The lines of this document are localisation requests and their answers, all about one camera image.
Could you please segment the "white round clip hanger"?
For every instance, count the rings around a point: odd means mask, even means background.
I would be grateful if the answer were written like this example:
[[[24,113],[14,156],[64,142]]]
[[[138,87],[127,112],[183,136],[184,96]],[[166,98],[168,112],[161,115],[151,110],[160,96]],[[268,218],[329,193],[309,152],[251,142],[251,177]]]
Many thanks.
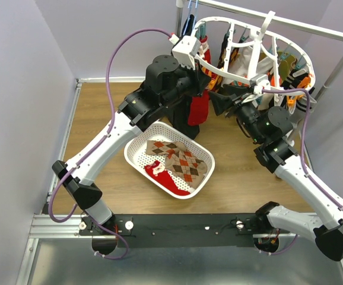
[[[297,87],[311,90],[316,82],[312,61],[295,43],[268,31],[274,15],[275,12],[270,11],[260,28],[225,17],[206,17],[194,25],[192,35],[204,42],[206,39],[202,37],[201,30],[207,22],[229,23],[218,66],[211,65],[210,59],[205,56],[208,47],[202,47],[199,51],[198,58],[203,71],[211,77],[207,87],[209,91],[218,91],[223,84],[239,83],[240,86],[247,87],[250,80],[255,77],[262,77],[265,82],[277,89],[282,88],[282,83],[287,81],[288,77],[297,78],[301,75],[303,79],[298,81]],[[302,66],[298,61],[287,63],[287,70],[283,71],[281,64],[290,56],[283,52],[278,53],[277,40],[296,50],[306,63]]]

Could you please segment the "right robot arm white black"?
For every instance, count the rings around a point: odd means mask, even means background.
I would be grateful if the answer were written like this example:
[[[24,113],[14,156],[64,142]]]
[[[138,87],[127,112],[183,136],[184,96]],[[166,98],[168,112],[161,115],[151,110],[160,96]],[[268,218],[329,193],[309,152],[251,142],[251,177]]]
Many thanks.
[[[268,202],[255,212],[251,225],[256,233],[286,230],[314,241],[333,261],[343,259],[343,199],[334,193],[305,164],[304,158],[285,140],[293,128],[290,114],[281,106],[260,113],[250,95],[238,91],[225,96],[210,92],[216,115],[235,116],[257,145],[258,162],[296,190],[315,210],[316,216],[298,213]]]

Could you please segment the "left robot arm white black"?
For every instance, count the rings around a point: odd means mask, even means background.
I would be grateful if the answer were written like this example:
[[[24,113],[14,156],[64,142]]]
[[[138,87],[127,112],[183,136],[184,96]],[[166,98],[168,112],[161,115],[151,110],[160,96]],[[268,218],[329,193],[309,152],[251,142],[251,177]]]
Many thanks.
[[[210,77],[202,70],[198,56],[160,55],[147,67],[145,80],[129,93],[113,111],[110,122],[68,161],[57,160],[52,170],[74,199],[76,206],[93,220],[93,228],[101,235],[113,228],[113,213],[103,201],[102,191],[94,181],[102,168],[130,140],[141,135],[155,121],[186,97],[202,94]]]

